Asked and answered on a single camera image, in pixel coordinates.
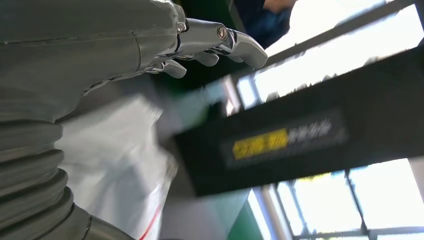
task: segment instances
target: white bag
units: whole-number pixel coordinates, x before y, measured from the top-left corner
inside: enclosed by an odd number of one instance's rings
[[[177,172],[157,146],[162,111],[132,96],[63,123],[56,143],[75,203],[135,239],[157,240],[162,208]]]

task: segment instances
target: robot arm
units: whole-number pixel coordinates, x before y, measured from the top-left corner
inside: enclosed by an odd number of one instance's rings
[[[73,203],[55,120],[107,82],[180,78],[173,59],[213,66],[218,55],[253,68],[267,60],[249,36],[186,19],[169,0],[2,0],[0,240],[132,239]]]

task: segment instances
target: screw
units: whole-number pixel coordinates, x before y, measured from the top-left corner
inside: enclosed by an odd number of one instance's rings
[[[225,26],[219,26],[218,27],[218,37],[222,41],[227,40],[228,37],[228,29]]]
[[[184,22],[178,22],[177,24],[176,24],[176,31],[178,32],[178,33],[181,33],[182,31],[185,31],[187,28],[186,28],[186,24],[184,23]]]

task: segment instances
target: person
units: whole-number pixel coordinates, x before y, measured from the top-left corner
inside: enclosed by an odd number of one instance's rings
[[[234,0],[246,33],[264,49],[290,29],[290,16],[296,0]]]

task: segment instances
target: robotic finger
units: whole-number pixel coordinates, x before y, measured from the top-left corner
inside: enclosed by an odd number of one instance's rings
[[[235,62],[245,62],[255,69],[261,68],[267,62],[267,54],[252,37],[226,28],[221,23],[187,18],[183,29],[178,35],[179,44],[175,52],[158,59],[197,60],[207,67],[212,67],[217,64],[218,55],[224,55]]]
[[[174,60],[166,60],[156,64],[152,69],[146,71],[149,74],[167,73],[173,78],[180,79],[186,75],[187,69]]]

